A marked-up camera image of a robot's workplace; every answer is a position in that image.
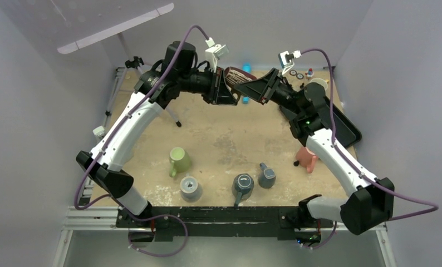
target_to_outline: mug handle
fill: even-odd
[[[176,169],[175,169],[175,161],[171,161],[170,162],[170,172],[169,172],[170,177],[175,177],[176,175]]]

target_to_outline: gray floor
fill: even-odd
[[[167,253],[181,242],[182,238],[175,238],[173,243],[153,243],[146,249]],[[275,238],[192,237],[183,251],[169,258],[150,257],[127,246],[125,231],[74,232],[65,266],[385,266],[374,231],[360,236],[339,231],[329,244],[316,251]]]

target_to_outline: table top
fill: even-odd
[[[256,77],[266,71],[253,71]],[[123,89],[131,89],[137,76],[131,73]],[[326,71],[315,71],[314,77],[330,79]],[[287,74],[295,90],[308,83],[306,76],[299,80]],[[334,104],[342,110],[334,88]],[[116,99],[111,124],[129,100],[130,93],[120,92]],[[294,157],[302,146],[294,139],[288,121],[278,105],[249,101],[237,106],[206,104],[201,95],[182,93],[169,107],[182,123],[178,128],[167,112],[163,112],[144,131],[134,147],[134,156],[124,170],[135,179],[134,185],[154,206],[232,206],[231,186],[238,174],[248,173],[254,178],[252,195],[239,206],[295,206],[314,194],[346,197],[340,183],[319,160],[312,174],[302,167],[293,166]],[[193,162],[187,171],[203,188],[196,202],[186,202],[180,195],[180,181],[185,173],[169,176],[169,153],[173,147],[182,147]],[[348,149],[355,156],[353,148]],[[261,188],[257,177],[264,162],[276,175],[270,189]],[[104,194],[95,186],[92,199]],[[111,199],[103,199],[98,206],[115,206]]]

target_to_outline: pink mug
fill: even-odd
[[[306,172],[310,174],[315,169],[315,164],[316,161],[318,161],[318,156],[316,156],[306,147],[302,147],[296,153],[295,159],[297,160],[295,162],[295,166],[298,166],[298,164],[301,165],[302,167],[306,168]]]

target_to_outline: blue object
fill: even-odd
[[[242,66],[242,70],[247,73],[250,73],[251,72],[251,64],[249,64],[249,63],[244,64],[244,66]]]

